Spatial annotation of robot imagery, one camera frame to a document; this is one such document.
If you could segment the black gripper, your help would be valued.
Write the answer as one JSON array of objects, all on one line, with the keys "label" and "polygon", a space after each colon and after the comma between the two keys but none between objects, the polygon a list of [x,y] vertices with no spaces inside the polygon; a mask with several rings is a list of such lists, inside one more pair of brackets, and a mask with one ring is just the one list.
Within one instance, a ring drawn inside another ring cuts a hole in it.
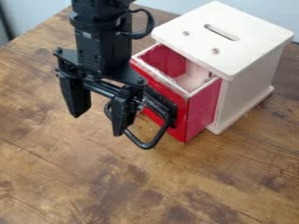
[{"label": "black gripper", "polygon": [[134,124],[147,81],[130,66],[132,55],[131,20],[70,21],[76,49],[58,48],[60,91],[78,118],[91,108],[91,92],[111,100],[112,130],[116,137]]}]

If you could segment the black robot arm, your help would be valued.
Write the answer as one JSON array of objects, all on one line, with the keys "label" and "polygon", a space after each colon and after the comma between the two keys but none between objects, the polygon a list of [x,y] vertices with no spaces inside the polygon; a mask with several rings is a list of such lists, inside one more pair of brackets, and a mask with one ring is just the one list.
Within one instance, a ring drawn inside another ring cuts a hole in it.
[{"label": "black robot arm", "polygon": [[148,17],[146,29],[132,31],[134,1],[71,0],[70,23],[75,28],[76,48],[54,51],[70,113],[82,116],[91,107],[91,94],[104,95],[111,99],[112,130],[118,137],[135,122],[147,86],[146,78],[130,66],[132,41],[155,28],[155,19]]}]

